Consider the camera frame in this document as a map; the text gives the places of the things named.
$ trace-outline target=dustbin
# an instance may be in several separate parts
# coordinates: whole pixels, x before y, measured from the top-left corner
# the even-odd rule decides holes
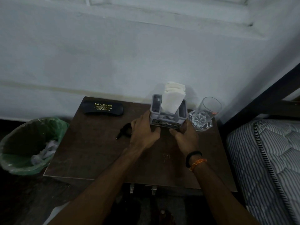
[[[33,175],[46,167],[53,155],[32,165],[32,155],[39,154],[50,140],[61,142],[69,124],[55,117],[34,119],[15,128],[0,142],[0,165],[15,175]]]

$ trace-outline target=striped mattress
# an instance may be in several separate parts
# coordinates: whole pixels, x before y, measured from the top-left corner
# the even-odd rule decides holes
[[[248,211],[261,224],[300,224],[300,122],[252,121],[227,149]]]

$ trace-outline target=hand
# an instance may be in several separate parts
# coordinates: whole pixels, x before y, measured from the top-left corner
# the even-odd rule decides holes
[[[160,138],[159,127],[154,132],[151,132],[149,115],[150,110],[131,122],[132,134],[130,147],[138,147],[144,150],[151,147]]]
[[[169,131],[175,137],[179,149],[185,157],[189,153],[199,150],[198,134],[189,120],[186,120],[180,128],[183,134],[175,129],[169,129]]]

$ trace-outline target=wooden table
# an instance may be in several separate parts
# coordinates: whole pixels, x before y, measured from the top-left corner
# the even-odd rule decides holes
[[[112,101],[92,97],[85,97],[83,101],[85,100]],[[84,188],[118,158],[130,140],[125,136],[115,139],[120,128],[150,109],[150,105],[114,102],[123,104],[122,116],[85,115],[79,107],[44,173],[45,176]],[[212,169],[231,191],[236,192],[215,121],[212,128],[199,132],[199,144],[203,157],[207,158]],[[185,157],[168,128],[161,128],[160,139],[141,155],[129,172],[126,182],[156,185],[158,188],[200,189],[194,174],[186,168]]]

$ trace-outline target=drinking glass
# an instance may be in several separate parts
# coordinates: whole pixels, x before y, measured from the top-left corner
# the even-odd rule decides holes
[[[204,131],[212,127],[212,118],[222,109],[221,103],[213,97],[205,97],[195,111],[189,113],[196,130]]]

